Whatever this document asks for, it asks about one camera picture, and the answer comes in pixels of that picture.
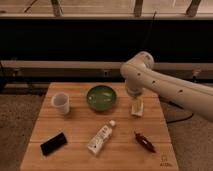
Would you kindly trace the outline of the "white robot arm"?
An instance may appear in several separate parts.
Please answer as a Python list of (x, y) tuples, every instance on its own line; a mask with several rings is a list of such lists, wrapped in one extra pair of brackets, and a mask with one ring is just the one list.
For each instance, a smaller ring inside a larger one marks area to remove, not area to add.
[(153, 56), (146, 51), (121, 65), (120, 73), (131, 97), (140, 96), (142, 89), (147, 88), (213, 122), (213, 88), (161, 74), (153, 66)]

